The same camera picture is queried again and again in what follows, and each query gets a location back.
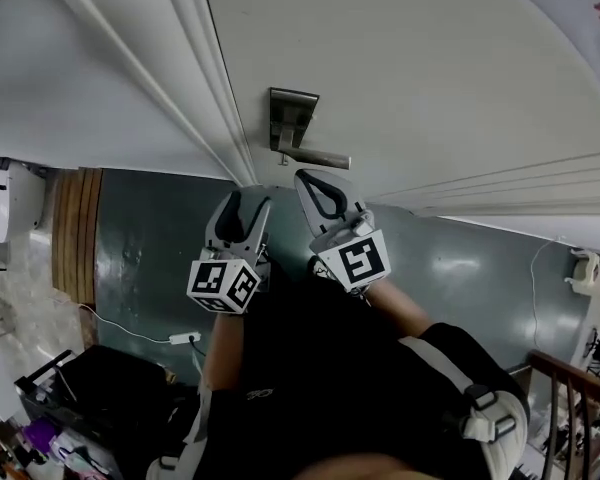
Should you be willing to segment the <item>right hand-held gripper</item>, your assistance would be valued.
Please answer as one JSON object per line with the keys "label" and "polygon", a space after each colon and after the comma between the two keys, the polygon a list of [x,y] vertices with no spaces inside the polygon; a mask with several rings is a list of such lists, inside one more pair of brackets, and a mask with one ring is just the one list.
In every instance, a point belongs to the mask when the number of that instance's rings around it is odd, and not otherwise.
{"label": "right hand-held gripper", "polygon": [[[383,232],[375,227],[374,214],[365,210],[349,180],[324,170],[299,169],[294,185],[309,228],[317,237],[310,249],[347,293],[364,291],[391,273]],[[326,232],[328,221],[338,219],[351,220]]]}

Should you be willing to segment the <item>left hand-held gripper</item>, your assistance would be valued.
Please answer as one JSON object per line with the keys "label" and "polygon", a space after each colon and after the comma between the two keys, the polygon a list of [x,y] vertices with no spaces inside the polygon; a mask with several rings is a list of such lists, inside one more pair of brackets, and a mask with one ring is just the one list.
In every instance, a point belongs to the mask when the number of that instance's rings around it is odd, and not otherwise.
{"label": "left hand-held gripper", "polygon": [[271,199],[262,200],[245,235],[240,204],[238,190],[220,202],[207,223],[199,259],[191,264],[186,294],[209,312],[243,314],[268,283],[270,266],[263,238]]}

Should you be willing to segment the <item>person's left forearm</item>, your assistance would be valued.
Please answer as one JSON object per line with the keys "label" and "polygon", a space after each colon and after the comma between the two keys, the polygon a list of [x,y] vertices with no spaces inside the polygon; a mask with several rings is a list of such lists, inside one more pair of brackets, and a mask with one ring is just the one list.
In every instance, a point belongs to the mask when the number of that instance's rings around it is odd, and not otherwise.
{"label": "person's left forearm", "polygon": [[217,314],[202,370],[202,382],[211,391],[239,387],[244,352],[244,318]]}

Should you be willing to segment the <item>white shoulder harness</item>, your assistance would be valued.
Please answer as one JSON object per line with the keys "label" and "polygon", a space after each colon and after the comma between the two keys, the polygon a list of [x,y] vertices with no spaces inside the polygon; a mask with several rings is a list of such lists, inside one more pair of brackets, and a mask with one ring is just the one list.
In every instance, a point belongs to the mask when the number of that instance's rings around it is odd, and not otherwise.
{"label": "white shoulder harness", "polygon": [[214,391],[177,456],[156,459],[146,480],[335,480],[326,470],[366,459],[441,480],[508,480],[526,442],[526,411],[503,390],[424,383],[364,388],[278,386]]}

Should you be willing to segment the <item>white rounded robot base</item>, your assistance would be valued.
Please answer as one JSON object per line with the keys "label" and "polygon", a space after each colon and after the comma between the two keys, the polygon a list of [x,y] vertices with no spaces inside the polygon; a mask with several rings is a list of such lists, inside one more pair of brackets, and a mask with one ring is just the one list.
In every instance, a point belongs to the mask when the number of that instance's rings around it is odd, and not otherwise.
{"label": "white rounded robot base", "polygon": [[0,157],[0,243],[39,225],[45,191],[43,177],[19,161]]}

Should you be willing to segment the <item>person's right forearm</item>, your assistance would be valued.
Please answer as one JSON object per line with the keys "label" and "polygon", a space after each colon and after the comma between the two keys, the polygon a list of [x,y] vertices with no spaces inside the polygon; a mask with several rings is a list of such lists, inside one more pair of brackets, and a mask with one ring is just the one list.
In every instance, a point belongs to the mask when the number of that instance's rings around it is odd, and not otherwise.
{"label": "person's right forearm", "polygon": [[400,338],[418,338],[433,325],[428,314],[387,278],[371,283],[365,298],[392,323]]}

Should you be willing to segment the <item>metal door lock plate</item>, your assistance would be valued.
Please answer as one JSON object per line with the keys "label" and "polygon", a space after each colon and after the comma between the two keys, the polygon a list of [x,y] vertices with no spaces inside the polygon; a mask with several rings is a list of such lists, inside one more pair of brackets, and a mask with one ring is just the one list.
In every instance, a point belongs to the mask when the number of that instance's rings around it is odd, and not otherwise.
{"label": "metal door lock plate", "polygon": [[299,148],[312,120],[320,96],[313,93],[269,88],[269,145],[280,150],[284,131],[290,132],[291,146]]}

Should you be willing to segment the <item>white panelled door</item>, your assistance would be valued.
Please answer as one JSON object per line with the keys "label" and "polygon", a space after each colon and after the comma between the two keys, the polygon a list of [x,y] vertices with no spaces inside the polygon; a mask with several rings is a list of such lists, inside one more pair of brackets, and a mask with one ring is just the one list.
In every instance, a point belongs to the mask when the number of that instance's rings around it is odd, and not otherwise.
{"label": "white panelled door", "polygon": [[209,0],[257,178],[268,92],[314,93],[306,148],[404,205],[600,198],[600,84],[528,0]]}

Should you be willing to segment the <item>wooden plank board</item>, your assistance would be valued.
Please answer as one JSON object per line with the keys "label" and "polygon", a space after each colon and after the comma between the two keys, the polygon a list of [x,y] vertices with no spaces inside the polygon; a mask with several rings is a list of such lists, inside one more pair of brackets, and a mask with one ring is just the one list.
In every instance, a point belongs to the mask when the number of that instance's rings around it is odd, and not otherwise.
{"label": "wooden plank board", "polygon": [[71,301],[95,304],[95,253],[103,171],[61,170],[52,218],[52,286]]}

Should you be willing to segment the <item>person's black shirt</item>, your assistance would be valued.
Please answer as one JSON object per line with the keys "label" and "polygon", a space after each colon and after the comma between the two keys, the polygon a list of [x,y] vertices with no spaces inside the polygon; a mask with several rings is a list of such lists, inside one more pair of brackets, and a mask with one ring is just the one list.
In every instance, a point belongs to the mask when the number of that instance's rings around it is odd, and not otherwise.
{"label": "person's black shirt", "polygon": [[[242,317],[240,384],[228,391],[321,384],[372,388],[440,376],[455,386],[481,385],[514,394],[526,411],[527,442],[530,411],[523,390],[460,327],[432,320],[420,337],[400,338],[392,323],[370,306],[365,292],[349,295],[338,283],[318,276],[256,295]],[[441,480],[407,473],[385,459],[362,464],[368,473],[357,478],[349,476],[347,463],[326,471],[335,480]]]}

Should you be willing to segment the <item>black bag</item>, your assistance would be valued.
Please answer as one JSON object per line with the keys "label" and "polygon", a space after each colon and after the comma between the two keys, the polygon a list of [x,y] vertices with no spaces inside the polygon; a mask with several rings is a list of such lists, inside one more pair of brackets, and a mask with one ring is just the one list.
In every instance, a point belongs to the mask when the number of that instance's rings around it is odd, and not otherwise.
{"label": "black bag", "polygon": [[15,381],[26,413],[110,452],[123,480],[143,480],[175,408],[161,366],[106,346],[65,351]]}

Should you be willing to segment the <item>white plastic stool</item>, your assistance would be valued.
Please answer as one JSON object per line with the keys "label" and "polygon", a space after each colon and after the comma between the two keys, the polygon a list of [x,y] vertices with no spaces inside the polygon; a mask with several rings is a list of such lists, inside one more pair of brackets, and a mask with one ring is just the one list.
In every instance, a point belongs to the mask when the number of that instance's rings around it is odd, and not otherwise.
{"label": "white plastic stool", "polygon": [[570,253],[577,259],[573,272],[564,281],[571,285],[574,293],[592,296],[600,265],[600,256],[590,250],[571,249]]}

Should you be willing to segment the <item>purple box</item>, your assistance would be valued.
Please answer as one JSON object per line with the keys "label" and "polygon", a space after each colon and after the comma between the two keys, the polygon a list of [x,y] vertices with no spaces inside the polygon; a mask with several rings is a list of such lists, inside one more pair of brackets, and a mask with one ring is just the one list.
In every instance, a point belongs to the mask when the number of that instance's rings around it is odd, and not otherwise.
{"label": "purple box", "polygon": [[32,421],[23,428],[22,432],[29,444],[44,455],[49,454],[51,445],[57,437],[57,428],[46,418]]}

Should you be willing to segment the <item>wooden chair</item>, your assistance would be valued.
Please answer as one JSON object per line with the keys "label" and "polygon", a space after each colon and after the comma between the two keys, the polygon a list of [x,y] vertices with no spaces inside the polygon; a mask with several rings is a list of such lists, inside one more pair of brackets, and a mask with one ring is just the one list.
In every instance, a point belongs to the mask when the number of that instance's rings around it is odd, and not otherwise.
{"label": "wooden chair", "polygon": [[[550,379],[551,398],[549,403],[549,435],[548,446],[544,454],[544,463],[540,480],[551,480],[558,437],[559,388],[564,386],[567,394],[567,456],[565,461],[564,480],[590,480],[592,473],[592,430],[593,404],[600,405],[600,379],[570,364],[560,361],[539,350],[532,350],[528,355],[528,365]],[[576,465],[576,396],[579,395],[579,416],[583,424],[582,460]]]}

